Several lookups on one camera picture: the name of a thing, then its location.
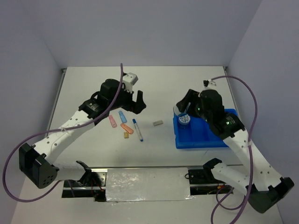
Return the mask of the blue slime jar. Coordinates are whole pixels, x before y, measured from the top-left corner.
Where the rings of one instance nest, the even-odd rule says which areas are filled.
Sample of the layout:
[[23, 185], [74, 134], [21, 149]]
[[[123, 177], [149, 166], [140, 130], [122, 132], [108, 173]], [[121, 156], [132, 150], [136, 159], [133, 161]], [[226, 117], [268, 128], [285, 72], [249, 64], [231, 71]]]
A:
[[179, 108], [176, 105], [174, 105], [174, 107], [173, 107], [173, 112], [178, 117], [182, 117], [182, 116], [185, 116], [187, 114], [186, 112], [180, 112]]
[[178, 117], [178, 126], [180, 128], [186, 128], [191, 122], [191, 117], [188, 114]]

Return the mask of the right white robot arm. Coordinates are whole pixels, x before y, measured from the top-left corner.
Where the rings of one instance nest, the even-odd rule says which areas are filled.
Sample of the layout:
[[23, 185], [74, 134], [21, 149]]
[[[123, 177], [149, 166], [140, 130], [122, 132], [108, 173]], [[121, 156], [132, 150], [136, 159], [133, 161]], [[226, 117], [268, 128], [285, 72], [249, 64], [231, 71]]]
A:
[[221, 95], [212, 89], [197, 92], [190, 89], [173, 108], [176, 115], [203, 119], [214, 135], [219, 137], [238, 157], [248, 171], [242, 174], [222, 160], [214, 158], [203, 165], [207, 182], [223, 181], [248, 196], [251, 207], [265, 213], [283, 199], [294, 187], [289, 177], [283, 177], [249, 140], [249, 132], [237, 115], [225, 110]]

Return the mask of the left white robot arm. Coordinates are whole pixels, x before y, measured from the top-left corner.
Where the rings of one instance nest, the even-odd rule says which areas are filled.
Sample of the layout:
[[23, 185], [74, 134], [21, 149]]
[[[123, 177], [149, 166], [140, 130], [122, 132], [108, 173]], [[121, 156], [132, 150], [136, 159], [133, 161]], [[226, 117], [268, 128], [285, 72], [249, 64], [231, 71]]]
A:
[[133, 101], [133, 86], [137, 80], [133, 73], [125, 74], [122, 82], [107, 79], [58, 131], [33, 145], [25, 143], [19, 148], [20, 170], [39, 189], [55, 180], [74, 180], [81, 186], [88, 185], [95, 173], [82, 160], [64, 165], [55, 161], [83, 133], [107, 118], [111, 110], [122, 108], [134, 114], [141, 113], [146, 108], [143, 92], [138, 91], [136, 101]]

